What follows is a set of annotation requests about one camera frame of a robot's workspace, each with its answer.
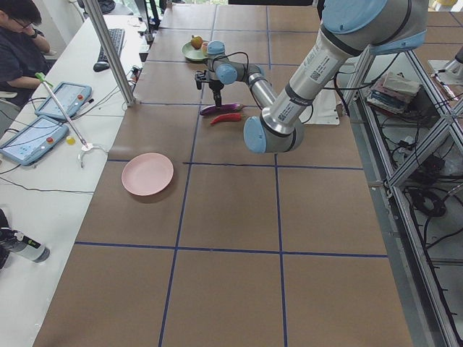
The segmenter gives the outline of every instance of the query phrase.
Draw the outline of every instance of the white table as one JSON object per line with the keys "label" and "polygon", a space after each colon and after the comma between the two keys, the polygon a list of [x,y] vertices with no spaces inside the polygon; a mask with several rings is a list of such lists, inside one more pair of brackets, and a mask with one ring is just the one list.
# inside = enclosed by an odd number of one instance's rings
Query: white table
{"label": "white table", "polygon": [[[124,71],[128,73],[134,65],[141,67],[138,52],[142,39],[133,26],[137,23],[136,17],[106,16],[106,23],[110,28],[123,27],[126,30],[121,54]],[[62,81],[90,85],[95,105],[116,87],[110,69],[99,73],[93,71],[99,50],[95,30],[91,21],[87,20],[46,79],[54,85]],[[43,86],[33,95],[34,98],[46,96],[48,94]],[[109,150],[125,109],[124,99],[121,93],[117,93],[76,119],[75,126],[88,142],[98,143]],[[32,104],[28,104],[17,120],[29,124],[35,118],[33,112]],[[12,127],[21,129],[24,125],[13,122]],[[28,188],[83,193],[28,191],[0,180],[0,208],[7,215],[10,226],[51,250],[50,257],[39,264],[10,254],[4,269],[0,270],[0,346],[33,345],[105,165],[105,152],[93,150],[85,154],[85,167],[80,168],[77,156],[82,145],[72,130],[71,135],[76,139],[74,145],[60,142],[35,166],[19,167],[1,175]],[[11,136],[10,133],[5,134],[0,143]],[[0,172],[16,166],[6,158],[2,160]]]}

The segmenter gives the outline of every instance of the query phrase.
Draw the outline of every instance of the red chili pepper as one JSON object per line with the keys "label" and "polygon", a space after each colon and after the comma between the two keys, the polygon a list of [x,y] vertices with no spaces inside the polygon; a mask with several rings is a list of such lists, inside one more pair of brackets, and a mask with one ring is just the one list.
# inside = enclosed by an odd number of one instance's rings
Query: red chili pepper
{"label": "red chili pepper", "polygon": [[221,114],[214,118],[211,122],[211,125],[221,123],[223,121],[241,121],[241,114],[240,113],[225,113]]}

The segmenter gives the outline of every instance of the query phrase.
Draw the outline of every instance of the plate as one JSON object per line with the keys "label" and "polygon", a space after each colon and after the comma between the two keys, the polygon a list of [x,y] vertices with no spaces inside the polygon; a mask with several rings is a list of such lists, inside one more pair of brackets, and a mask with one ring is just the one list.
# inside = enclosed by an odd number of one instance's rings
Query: plate
{"label": "plate", "polygon": [[190,61],[202,62],[206,57],[201,51],[201,48],[196,49],[191,46],[191,43],[185,43],[182,47],[182,53]]}
{"label": "plate", "polygon": [[166,188],[174,175],[172,162],[159,153],[133,158],[122,171],[122,185],[135,195],[147,196]]}

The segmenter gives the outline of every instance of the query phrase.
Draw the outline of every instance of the black hair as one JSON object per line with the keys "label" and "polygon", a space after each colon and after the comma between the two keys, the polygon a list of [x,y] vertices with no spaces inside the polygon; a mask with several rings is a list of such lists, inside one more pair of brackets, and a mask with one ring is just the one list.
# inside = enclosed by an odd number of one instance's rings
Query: black hair
{"label": "black hair", "polygon": [[15,20],[24,20],[35,25],[42,23],[42,16],[32,0],[0,0],[0,10]]}

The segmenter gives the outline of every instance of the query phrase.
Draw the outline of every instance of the computer mouse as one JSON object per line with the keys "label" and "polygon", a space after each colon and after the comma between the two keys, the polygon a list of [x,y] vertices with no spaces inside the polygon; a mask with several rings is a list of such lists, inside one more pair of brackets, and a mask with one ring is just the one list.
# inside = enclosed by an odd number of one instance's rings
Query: computer mouse
{"label": "computer mouse", "polygon": [[109,69],[109,63],[106,61],[97,61],[95,65],[93,65],[94,72],[100,72],[106,69]]}

